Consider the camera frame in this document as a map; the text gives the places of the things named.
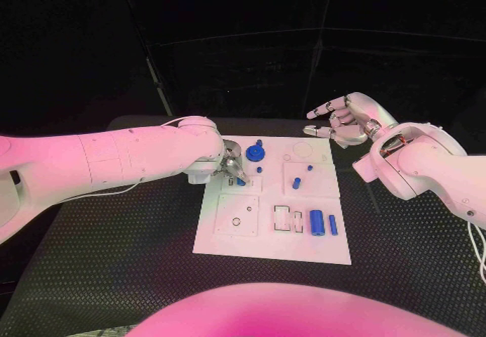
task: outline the white board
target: white board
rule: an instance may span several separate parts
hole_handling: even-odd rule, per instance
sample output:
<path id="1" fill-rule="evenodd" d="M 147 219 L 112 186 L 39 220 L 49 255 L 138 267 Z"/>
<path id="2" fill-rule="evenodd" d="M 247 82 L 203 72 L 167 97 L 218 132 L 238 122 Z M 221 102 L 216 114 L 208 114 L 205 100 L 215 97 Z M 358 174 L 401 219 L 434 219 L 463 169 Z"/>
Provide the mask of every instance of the white board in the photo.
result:
<path id="1" fill-rule="evenodd" d="M 229 181 L 219 174 L 206 184 L 193 253 L 350 265 L 329 140 L 242 136 L 223 139 L 234 140 L 242 148 L 242 168 L 251 182 L 238 186 L 236 179 Z M 244 152 L 257 139 L 264 142 L 265 157 L 251 162 Z M 301 184 L 296 190 L 291 184 L 297 177 Z M 288 206 L 290 230 L 275 230 L 275 206 Z M 311 235 L 309 213 L 314 209 L 323 213 L 323 236 Z M 303 232 L 294 229 L 294 212 L 301 212 Z M 330 215 L 337 235 L 332 235 Z"/>

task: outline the robotic hand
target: robotic hand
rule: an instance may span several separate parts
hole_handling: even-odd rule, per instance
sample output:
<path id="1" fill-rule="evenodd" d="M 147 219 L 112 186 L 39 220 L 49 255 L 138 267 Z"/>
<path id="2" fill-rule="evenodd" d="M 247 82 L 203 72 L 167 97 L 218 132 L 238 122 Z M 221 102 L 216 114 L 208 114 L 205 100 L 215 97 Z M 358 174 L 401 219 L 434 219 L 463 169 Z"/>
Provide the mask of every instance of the robotic hand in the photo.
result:
<path id="1" fill-rule="evenodd" d="M 431 190 L 450 212 L 486 229 L 486 156 L 467 156 L 441 127 L 398 124 L 362 93 L 326 102 L 307 118 L 327 113 L 332 127 L 310 125 L 304 133 L 334 139 L 343 148 L 372 140 L 369 153 L 352 165 L 365 182 L 378 178 L 404 200 Z"/>
<path id="2" fill-rule="evenodd" d="M 248 182 L 239 145 L 221 138 L 209 119 L 182 119 L 177 128 L 164 124 L 86 135 L 0 136 L 0 243 L 46 208 L 79 194 L 180 172 L 192 184 L 208 183 L 219 172 Z"/>

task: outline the dark background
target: dark background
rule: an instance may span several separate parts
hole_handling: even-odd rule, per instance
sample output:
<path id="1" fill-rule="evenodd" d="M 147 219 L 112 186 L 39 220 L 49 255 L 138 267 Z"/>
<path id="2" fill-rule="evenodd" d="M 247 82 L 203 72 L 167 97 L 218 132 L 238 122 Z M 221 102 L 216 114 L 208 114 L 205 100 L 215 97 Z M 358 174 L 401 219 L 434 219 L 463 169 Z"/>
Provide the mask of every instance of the dark background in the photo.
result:
<path id="1" fill-rule="evenodd" d="M 3 1 L 0 133 L 102 131 L 125 114 L 301 119 L 353 91 L 484 153 L 479 1 Z M 0 312 L 59 207 L 0 246 Z"/>

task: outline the black mat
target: black mat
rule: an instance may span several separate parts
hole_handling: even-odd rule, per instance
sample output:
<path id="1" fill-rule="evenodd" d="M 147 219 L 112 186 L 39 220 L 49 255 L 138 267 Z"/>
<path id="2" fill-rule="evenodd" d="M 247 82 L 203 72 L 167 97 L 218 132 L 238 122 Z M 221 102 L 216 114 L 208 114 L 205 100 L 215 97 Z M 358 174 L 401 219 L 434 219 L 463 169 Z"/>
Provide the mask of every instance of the black mat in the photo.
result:
<path id="1" fill-rule="evenodd" d="M 111 128 L 167 120 L 124 117 Z M 301 137 L 307 124 L 213 120 L 222 134 L 241 136 Z M 379 182 L 362 182 L 350 164 L 368 148 L 343 150 L 332 143 L 352 266 L 193 254 L 205 186 L 179 175 L 63 205 L 22 276 L 0 336 L 65 336 L 135 324 L 192 294 L 245 282 L 337 289 L 483 336 L 486 286 L 464 221 L 431 192 L 402 201 Z"/>

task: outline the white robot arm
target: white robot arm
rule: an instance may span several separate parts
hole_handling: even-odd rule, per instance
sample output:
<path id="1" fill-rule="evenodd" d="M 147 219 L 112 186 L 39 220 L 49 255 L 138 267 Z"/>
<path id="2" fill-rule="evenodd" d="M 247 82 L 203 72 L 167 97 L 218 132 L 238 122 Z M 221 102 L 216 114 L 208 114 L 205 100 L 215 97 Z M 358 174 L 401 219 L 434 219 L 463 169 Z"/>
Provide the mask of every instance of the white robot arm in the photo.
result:
<path id="1" fill-rule="evenodd" d="M 184 118 L 150 126 L 45 138 L 0 136 L 0 243 L 71 197 L 187 173 L 192 184 L 225 171 L 248 181 L 241 149 L 213 122 Z"/>
<path id="2" fill-rule="evenodd" d="M 447 132 L 430 123 L 398 124 L 362 93 L 324 103 L 307 118 L 327 113 L 332 127 L 310 125 L 304 132 L 334 139 L 343 148 L 372 140 L 369 153 L 352 165 L 365 182 L 378 178 L 404 200 L 431 190 L 450 212 L 486 229 L 486 156 L 467 156 Z"/>

